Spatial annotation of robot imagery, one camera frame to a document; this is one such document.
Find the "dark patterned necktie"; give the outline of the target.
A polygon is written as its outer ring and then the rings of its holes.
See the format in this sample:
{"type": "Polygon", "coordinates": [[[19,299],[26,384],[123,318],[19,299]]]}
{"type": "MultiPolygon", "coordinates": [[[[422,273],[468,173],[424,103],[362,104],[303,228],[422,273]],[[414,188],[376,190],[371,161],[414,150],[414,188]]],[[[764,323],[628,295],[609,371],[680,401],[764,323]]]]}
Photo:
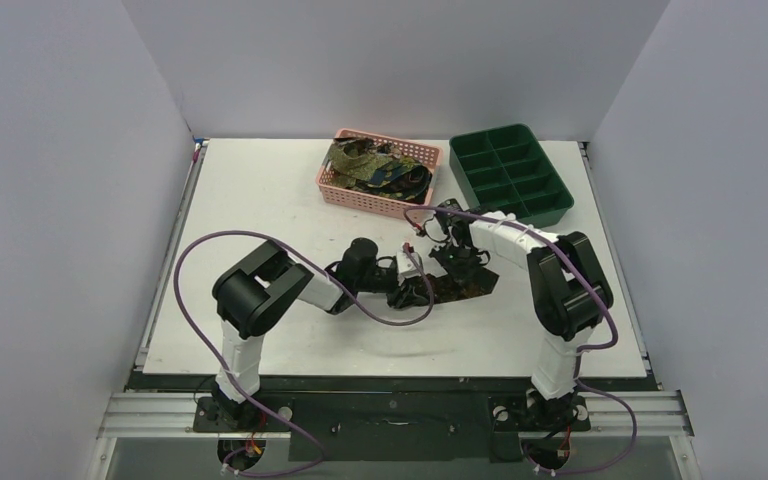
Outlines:
{"type": "Polygon", "coordinates": [[[461,283],[449,274],[443,276],[427,274],[426,278],[431,283],[435,304],[490,295],[499,281],[499,275],[487,268],[481,268],[475,275],[461,283]]]}

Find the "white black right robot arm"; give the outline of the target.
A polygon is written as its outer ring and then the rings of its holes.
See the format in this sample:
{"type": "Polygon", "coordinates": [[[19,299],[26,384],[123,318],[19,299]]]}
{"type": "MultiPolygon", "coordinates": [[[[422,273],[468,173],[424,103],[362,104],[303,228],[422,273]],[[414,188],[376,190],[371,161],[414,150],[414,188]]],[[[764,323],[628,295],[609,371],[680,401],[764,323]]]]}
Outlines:
{"type": "Polygon", "coordinates": [[[465,222],[454,229],[458,241],[528,274],[544,336],[531,375],[537,391],[525,398],[524,413],[538,427],[552,425],[563,415],[562,397],[577,386],[583,354],[610,349],[619,340],[610,313],[613,293],[589,238],[581,232],[551,234],[501,211],[433,211],[446,221],[465,222]]]}

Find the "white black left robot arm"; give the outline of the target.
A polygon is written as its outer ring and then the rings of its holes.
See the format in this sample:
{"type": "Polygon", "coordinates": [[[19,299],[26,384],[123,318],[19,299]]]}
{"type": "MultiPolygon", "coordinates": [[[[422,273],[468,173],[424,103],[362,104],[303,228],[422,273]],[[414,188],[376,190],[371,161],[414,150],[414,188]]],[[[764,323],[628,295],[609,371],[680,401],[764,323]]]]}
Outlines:
{"type": "Polygon", "coordinates": [[[266,240],[223,273],[212,296],[222,320],[222,359],[227,365],[214,380],[212,396],[221,401],[219,416],[232,429],[251,427],[258,416],[252,397],[260,388],[259,364],[263,337],[295,302],[304,302],[329,315],[340,315],[357,303],[359,293],[387,296],[388,306],[432,309],[437,303],[422,261],[405,244],[379,265],[378,245],[354,239],[342,258],[316,274],[291,259],[276,240],[266,240]]]}

